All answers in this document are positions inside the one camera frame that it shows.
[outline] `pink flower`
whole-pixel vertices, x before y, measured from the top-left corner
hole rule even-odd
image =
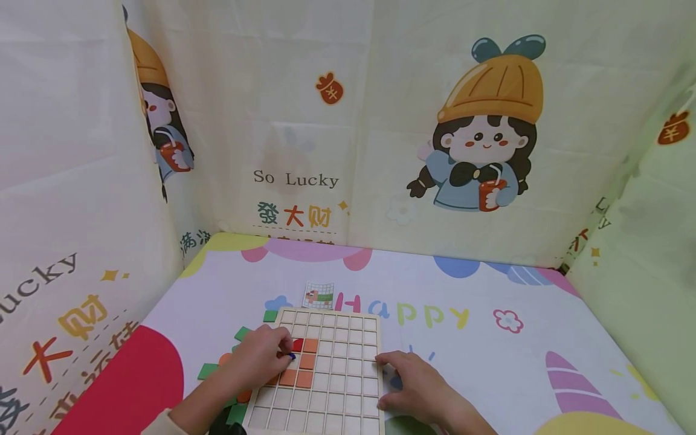
[[[517,313],[512,310],[495,310],[493,316],[496,317],[496,323],[501,329],[507,329],[513,334],[519,334],[524,328],[524,323],[517,317]]]

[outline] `red money bag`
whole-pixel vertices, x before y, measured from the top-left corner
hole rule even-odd
[[[333,78],[332,71],[326,73],[326,76],[319,76],[317,90],[327,104],[336,104],[343,97],[343,85]]]
[[[687,111],[677,115],[676,113],[670,116],[670,120],[665,122],[662,127],[660,136],[657,138],[657,143],[660,145],[674,145],[675,143],[686,139],[691,131],[686,118],[689,116]]]

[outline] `yellow star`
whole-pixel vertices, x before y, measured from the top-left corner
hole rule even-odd
[[[118,274],[118,270],[105,270],[104,276],[102,277],[101,280],[102,281],[115,281],[116,274]]]

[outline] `unicorn horn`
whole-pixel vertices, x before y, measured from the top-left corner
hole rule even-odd
[[[546,371],[561,412],[592,412],[623,420],[590,381],[561,355],[546,353]]]

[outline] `teal bow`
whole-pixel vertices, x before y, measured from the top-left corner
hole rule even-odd
[[[530,60],[535,60],[546,49],[546,39],[541,35],[527,35],[508,45],[504,52],[490,38],[481,38],[471,47],[471,56],[478,63],[485,62],[503,54],[518,54]]]

